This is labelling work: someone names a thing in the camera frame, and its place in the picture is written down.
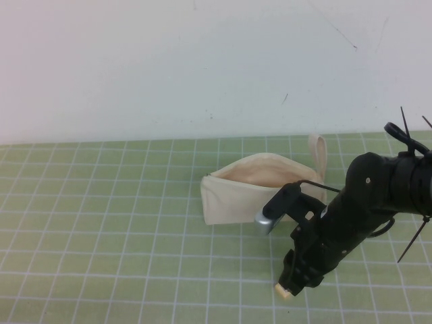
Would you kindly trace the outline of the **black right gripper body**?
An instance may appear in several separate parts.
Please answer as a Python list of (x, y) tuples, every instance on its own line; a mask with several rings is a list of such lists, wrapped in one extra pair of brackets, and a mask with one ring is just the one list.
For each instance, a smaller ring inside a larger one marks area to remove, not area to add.
[(311, 219), (309, 228), (295, 235), (300, 259), (296, 264), (320, 274), (329, 273), (393, 216), (393, 211), (364, 207), (348, 194), (338, 194), (325, 211)]

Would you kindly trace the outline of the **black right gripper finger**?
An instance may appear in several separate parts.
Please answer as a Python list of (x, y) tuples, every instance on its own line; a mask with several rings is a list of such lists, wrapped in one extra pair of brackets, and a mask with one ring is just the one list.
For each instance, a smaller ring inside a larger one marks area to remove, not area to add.
[(323, 281), (325, 272), (316, 269), (303, 260), (296, 261), (294, 270), (294, 296), (299, 295), (305, 288), (315, 288)]
[(294, 281), (296, 269), (296, 250), (291, 249), (283, 259), (283, 270), (277, 284), (284, 293), (299, 293), (300, 286)]

